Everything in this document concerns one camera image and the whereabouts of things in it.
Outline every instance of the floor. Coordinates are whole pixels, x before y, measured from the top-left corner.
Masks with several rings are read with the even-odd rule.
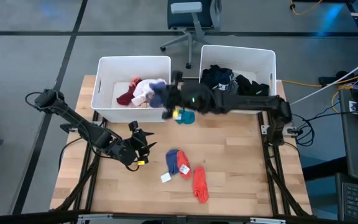
[[[0,138],[5,140],[0,146],[0,215],[12,212],[44,116],[25,104],[27,93],[51,88],[58,74],[60,78],[64,75],[61,91],[66,102],[74,107],[83,75],[96,74],[98,60],[103,56],[168,55],[173,69],[183,70],[187,77],[198,76],[200,45],[195,47],[191,70],[184,68],[188,55],[185,44],[167,47],[164,53],[159,50],[160,44],[175,38],[153,33],[168,31],[167,0],[89,0],[81,23],[77,24],[79,31],[116,31],[115,35],[76,38],[59,35],[57,31],[73,30],[81,3],[82,0],[0,0],[0,31],[56,31],[45,32],[45,35],[30,32],[0,35]],[[304,16],[294,15],[289,5],[289,0],[223,1],[222,31],[241,36],[207,36],[206,40],[218,45],[273,50],[277,57],[277,78],[282,80],[316,83],[320,76],[333,76],[340,70],[358,66],[358,37],[345,37],[343,33],[358,32],[345,4],[322,3]],[[296,9],[303,11],[312,5],[297,3]],[[358,12],[358,1],[354,7]],[[250,32],[260,32],[260,36],[250,36]],[[272,37],[266,32],[276,33],[271,34],[275,35]],[[287,32],[297,32],[293,35],[298,37],[287,35]],[[299,37],[299,32],[313,32],[314,37]],[[323,37],[324,32],[339,34]],[[70,53],[66,51],[70,47],[71,55],[66,54]],[[290,102],[315,90],[285,84]],[[312,117],[330,105],[334,93],[334,88],[328,89],[294,105],[292,111]],[[67,139],[59,128],[63,122],[52,117],[24,213],[49,209],[59,153]],[[344,155],[339,116],[318,119],[313,127],[316,130],[314,144],[299,147],[304,167]],[[309,194],[321,194],[316,189],[328,182],[308,184]],[[313,204],[312,201],[316,213],[323,217],[333,216],[332,209]]]

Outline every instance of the white plastic bin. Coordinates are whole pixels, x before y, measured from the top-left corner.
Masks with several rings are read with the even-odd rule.
[[[201,49],[200,79],[203,70],[210,65],[229,68],[248,78],[251,82],[263,83],[270,87],[270,96],[277,95],[276,55],[272,50],[247,47],[204,45]],[[258,111],[234,110],[236,113],[256,114]]]
[[[99,60],[93,90],[92,109],[113,123],[162,122],[163,108],[131,108],[116,98],[128,91],[135,78],[161,78],[171,82],[171,58],[167,56],[103,57]]]

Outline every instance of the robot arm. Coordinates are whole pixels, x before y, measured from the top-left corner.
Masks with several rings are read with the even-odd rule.
[[[72,110],[65,103],[63,93],[57,90],[45,89],[35,99],[34,103],[34,105],[28,104],[41,112],[57,114],[68,121],[69,124],[60,126],[67,133],[70,131],[70,128],[78,128],[80,136],[99,151],[99,156],[103,152],[108,157],[119,160],[125,166],[131,165],[135,159],[148,163],[147,156],[149,155],[150,148],[156,142],[149,146],[147,145],[146,136],[153,133],[147,133],[138,129],[136,121],[129,123],[132,136],[129,139],[122,139],[120,135],[110,129],[90,123]]]
[[[274,146],[284,144],[283,128],[291,122],[291,109],[289,103],[279,96],[239,96],[222,93],[219,90],[210,90],[199,83],[184,83],[181,90],[178,83],[181,73],[177,73],[173,85],[157,90],[161,96],[166,112],[163,119],[170,119],[176,106],[189,108],[199,113],[223,114],[230,110],[256,110],[270,111],[273,123],[267,130],[268,142]]]

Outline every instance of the red sock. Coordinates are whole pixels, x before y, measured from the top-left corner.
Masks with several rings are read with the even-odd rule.
[[[140,78],[134,78],[134,80],[129,84],[128,92],[121,95],[119,98],[117,98],[117,103],[120,105],[127,106],[131,102],[131,99],[134,98],[134,91],[138,83],[140,83]]]
[[[185,153],[183,151],[181,151],[181,150],[179,150],[178,153],[177,153],[177,162],[178,162],[178,169],[179,170],[180,170],[180,167],[182,165],[186,165],[189,168],[189,171],[187,172],[187,174],[184,174],[182,172],[179,172],[179,173],[186,180],[190,179],[190,177],[191,177],[190,163],[189,163],[189,160],[187,159]]]
[[[194,170],[193,193],[200,203],[206,203],[209,199],[205,180],[205,170],[202,166],[199,166]]]

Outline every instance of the wooden table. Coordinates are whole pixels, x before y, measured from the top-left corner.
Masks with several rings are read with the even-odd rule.
[[[90,120],[93,115],[91,97],[94,75],[85,75],[76,112]],[[283,85],[278,92],[285,97]],[[123,138],[131,135],[126,123],[109,123],[108,128]],[[259,124],[256,115],[227,114],[205,116],[196,114],[191,125],[139,123],[149,143],[158,143],[151,149],[149,163],[137,172],[129,172],[124,165],[112,159],[101,159],[91,210],[106,213],[154,213],[225,216],[271,216],[269,188],[262,152]],[[68,142],[78,137],[69,134]],[[292,138],[285,138],[295,144]],[[67,147],[50,207],[59,206],[77,184],[86,142],[78,141]],[[192,180],[179,174],[162,183],[160,176],[167,172],[165,154],[170,149],[181,149],[192,168],[203,166],[206,171],[209,200],[198,203],[193,196]],[[291,146],[280,146],[285,182],[296,201],[311,213],[297,151]],[[87,187],[82,197],[85,206]],[[283,213],[281,195],[276,186],[280,213]]]

